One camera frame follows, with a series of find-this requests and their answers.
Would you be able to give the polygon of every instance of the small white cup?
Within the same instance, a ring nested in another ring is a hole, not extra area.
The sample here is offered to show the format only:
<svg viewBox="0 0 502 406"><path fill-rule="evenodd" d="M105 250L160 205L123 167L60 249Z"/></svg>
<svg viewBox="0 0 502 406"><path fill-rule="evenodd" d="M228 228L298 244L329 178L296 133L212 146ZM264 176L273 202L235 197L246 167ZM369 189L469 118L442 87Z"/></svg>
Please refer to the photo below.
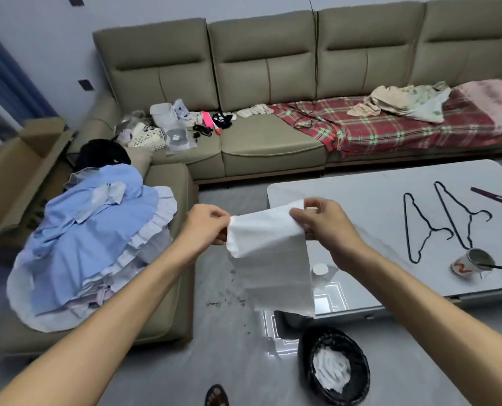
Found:
<svg viewBox="0 0 502 406"><path fill-rule="evenodd" d="M473 273L492 270L492 268L480 266L479 264L495 265L495 261L488 252L482 249L472 248L468 250L464 256L456 259L452 265L450 265L450 270L463 278L469 277L473 275Z"/></svg>

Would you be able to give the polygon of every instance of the coffee table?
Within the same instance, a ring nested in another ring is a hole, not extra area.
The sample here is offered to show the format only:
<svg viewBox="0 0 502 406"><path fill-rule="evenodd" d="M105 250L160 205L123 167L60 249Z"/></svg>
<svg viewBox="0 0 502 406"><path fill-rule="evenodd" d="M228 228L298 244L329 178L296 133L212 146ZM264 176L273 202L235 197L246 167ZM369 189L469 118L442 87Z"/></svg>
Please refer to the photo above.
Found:
<svg viewBox="0 0 502 406"><path fill-rule="evenodd" d="M270 207L306 197L325 197L340 203L356 225L364 240L387 258L395 261L440 295L461 307L502 300L502 270L487 276L460 278L449 269L465 250L448 231L433 232L422 251L419 263L411 263L404 219L404 194L411 193L422 214L435 228L449 227L434 182L440 181L471 211L485 209L486 214L474 216L471 240L502 265L502 204L470 191L471 187L502 195L502 166L495 161L479 160L396 169L312 180L283 182L268 187ZM442 193L447 209L462 240L467 244L469 214ZM408 198L407 222L413 260L428 235L428 225L419 216ZM317 263L334 265L329 253L316 241L308 241L310 267ZM338 323L357 319L374 319L389 315L381 303L346 272L338 271L330 283L314 290L315 316L306 318L285 314L293 327L313 323Z"/></svg>

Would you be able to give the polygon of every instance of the hand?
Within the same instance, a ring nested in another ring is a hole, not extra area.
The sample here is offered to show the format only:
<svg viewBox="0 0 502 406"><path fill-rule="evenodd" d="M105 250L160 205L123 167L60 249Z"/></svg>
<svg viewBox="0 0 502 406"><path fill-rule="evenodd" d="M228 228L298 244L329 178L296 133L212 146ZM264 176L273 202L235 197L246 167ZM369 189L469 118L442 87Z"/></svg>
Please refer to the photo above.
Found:
<svg viewBox="0 0 502 406"><path fill-rule="evenodd" d="M223 245L227 241L230 214L215 205L196 204L187 214L187 220L178 236L187 248L200 254L210 245Z"/></svg>
<svg viewBox="0 0 502 406"><path fill-rule="evenodd" d="M316 209L292 208L290 216L302 225L306 239L319 241L334 260L369 249L337 202L320 197L307 198L303 206Z"/></svg>

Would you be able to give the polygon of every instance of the white wall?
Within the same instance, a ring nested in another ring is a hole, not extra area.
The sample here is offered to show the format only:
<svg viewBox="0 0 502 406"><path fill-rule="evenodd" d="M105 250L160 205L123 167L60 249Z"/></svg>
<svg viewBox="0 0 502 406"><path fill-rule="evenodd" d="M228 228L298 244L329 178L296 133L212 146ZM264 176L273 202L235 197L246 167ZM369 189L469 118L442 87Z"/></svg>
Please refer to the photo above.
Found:
<svg viewBox="0 0 502 406"><path fill-rule="evenodd" d="M312 0L316 10L401 0ZM205 17L209 22L309 9L308 0L0 0L0 40L46 99L77 128L105 76L91 33L101 28Z"/></svg>

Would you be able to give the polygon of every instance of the white paper towel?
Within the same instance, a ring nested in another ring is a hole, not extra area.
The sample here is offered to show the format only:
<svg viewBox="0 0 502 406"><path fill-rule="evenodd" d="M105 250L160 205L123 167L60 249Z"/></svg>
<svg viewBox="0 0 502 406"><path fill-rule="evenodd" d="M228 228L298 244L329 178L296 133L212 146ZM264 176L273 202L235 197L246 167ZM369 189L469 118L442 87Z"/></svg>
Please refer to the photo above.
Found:
<svg viewBox="0 0 502 406"><path fill-rule="evenodd" d="M303 200L230 218L227 249L256 311L315 315L303 229L288 213Z"/></svg>

